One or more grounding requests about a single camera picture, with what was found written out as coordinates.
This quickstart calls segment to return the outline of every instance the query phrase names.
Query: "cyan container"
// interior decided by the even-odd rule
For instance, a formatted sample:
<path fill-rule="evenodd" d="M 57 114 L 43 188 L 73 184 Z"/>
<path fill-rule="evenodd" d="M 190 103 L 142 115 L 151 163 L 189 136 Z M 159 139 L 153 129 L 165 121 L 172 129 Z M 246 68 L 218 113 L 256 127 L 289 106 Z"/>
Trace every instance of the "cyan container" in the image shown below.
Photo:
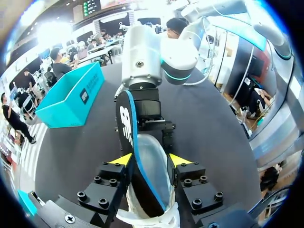
<path fill-rule="evenodd" d="M 98 62 L 63 75 L 36 110 L 49 128 L 83 126 L 103 82 Z"/>

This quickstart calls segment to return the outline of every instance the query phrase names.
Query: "new balance logo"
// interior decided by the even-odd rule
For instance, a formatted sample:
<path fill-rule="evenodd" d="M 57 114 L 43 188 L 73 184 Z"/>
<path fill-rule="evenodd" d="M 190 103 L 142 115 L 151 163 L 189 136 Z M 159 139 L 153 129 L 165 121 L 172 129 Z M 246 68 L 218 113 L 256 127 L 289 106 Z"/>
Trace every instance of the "new balance logo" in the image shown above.
<path fill-rule="evenodd" d="M 83 101 L 84 104 L 86 104 L 86 102 L 89 99 L 89 94 L 87 94 L 86 89 L 83 89 L 80 93 L 80 98 Z"/>
<path fill-rule="evenodd" d="M 127 138 L 127 140 L 130 142 L 131 146 L 133 147 L 133 139 L 132 139 L 132 130 L 131 130 L 131 122 L 130 122 L 130 115 L 127 108 L 124 108 L 120 106 L 120 118 L 122 120 L 123 125 L 123 135 Z"/>

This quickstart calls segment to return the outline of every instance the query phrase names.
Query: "screw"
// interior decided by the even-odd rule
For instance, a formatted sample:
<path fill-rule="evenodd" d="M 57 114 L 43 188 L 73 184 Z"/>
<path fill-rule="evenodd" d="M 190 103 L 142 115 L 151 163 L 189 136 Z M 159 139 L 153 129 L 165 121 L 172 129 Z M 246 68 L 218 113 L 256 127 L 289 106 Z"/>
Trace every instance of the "screw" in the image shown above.
<path fill-rule="evenodd" d="M 100 177 L 100 176 L 95 176 L 95 177 L 94 177 L 94 181 L 95 181 L 95 183 L 97 183 L 97 184 L 101 183 L 101 177 Z"/>
<path fill-rule="evenodd" d="M 202 184 L 205 184 L 205 183 L 208 182 L 208 177 L 206 177 L 206 176 L 201 176 L 201 177 L 199 178 L 199 181 L 200 181 Z"/>
<path fill-rule="evenodd" d="M 108 202 L 106 199 L 104 199 L 104 198 L 101 198 L 101 199 L 98 201 L 98 204 L 99 204 L 99 206 L 102 207 L 103 209 L 106 209 L 106 208 L 108 208 L 108 206 L 109 206 L 109 202 Z"/>
<path fill-rule="evenodd" d="M 184 180 L 184 185 L 185 185 L 186 187 L 190 187 L 190 186 L 192 185 L 192 180 L 191 180 L 191 179 L 185 179 L 185 180 Z"/>
<path fill-rule="evenodd" d="M 117 180 L 116 179 L 110 179 L 109 182 L 110 182 L 111 186 L 115 187 L 117 185 Z"/>
<path fill-rule="evenodd" d="M 85 201 L 86 200 L 86 194 L 83 192 L 83 191 L 79 191 L 77 193 L 77 196 L 78 198 L 81 200 L 81 201 Z"/>
<path fill-rule="evenodd" d="M 201 208 L 201 205 L 202 205 L 202 201 L 201 201 L 201 199 L 199 199 L 199 198 L 197 198 L 197 199 L 195 199 L 194 201 L 192 201 L 192 207 L 193 207 L 194 209 L 199 209 L 199 208 Z"/>
<path fill-rule="evenodd" d="M 214 195 L 214 200 L 217 201 L 217 202 L 222 201 L 223 200 L 223 196 L 224 196 L 224 194 L 221 191 L 218 191 Z"/>
<path fill-rule="evenodd" d="M 211 223 L 208 228 L 219 228 L 219 225 L 215 222 Z"/>
<path fill-rule="evenodd" d="M 65 216 L 65 221 L 68 224 L 73 224 L 75 222 L 75 217 L 73 215 L 66 215 Z"/>

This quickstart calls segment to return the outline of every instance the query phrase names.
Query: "black tabletop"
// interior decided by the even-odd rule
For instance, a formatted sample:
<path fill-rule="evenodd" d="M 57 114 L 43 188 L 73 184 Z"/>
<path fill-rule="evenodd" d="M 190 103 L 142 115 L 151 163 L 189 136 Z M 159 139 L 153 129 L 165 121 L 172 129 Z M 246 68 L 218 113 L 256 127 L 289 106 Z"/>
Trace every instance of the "black tabletop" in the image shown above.
<path fill-rule="evenodd" d="M 36 174 L 36 192 L 43 200 L 56 200 L 61 194 L 77 202 L 76 193 L 92 181 L 98 165 L 121 156 L 114 131 L 114 94 L 121 84 L 121 66 L 102 67 L 105 82 L 85 126 L 47 130 Z M 194 70 L 188 82 L 202 77 Z M 174 86 L 164 80 L 159 93 L 163 117 L 176 124 L 174 153 L 203 164 L 209 181 L 224 192 L 228 206 L 236 202 L 246 210 L 254 206 L 261 197 L 254 156 L 242 127 L 214 85 L 207 80 L 196 86 Z M 122 228 L 119 222 L 112 226 Z"/>

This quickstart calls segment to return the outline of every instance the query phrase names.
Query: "display screen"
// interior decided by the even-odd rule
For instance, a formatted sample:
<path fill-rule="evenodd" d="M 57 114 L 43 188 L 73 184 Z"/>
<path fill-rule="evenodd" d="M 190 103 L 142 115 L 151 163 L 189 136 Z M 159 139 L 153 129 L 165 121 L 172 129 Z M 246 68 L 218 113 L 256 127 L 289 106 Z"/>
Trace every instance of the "display screen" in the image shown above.
<path fill-rule="evenodd" d="M 136 0 L 84 0 L 83 15 L 86 18 L 100 10 L 135 1 Z"/>
<path fill-rule="evenodd" d="M 101 0 L 86 0 L 83 4 L 83 15 L 88 17 L 101 10 Z"/>

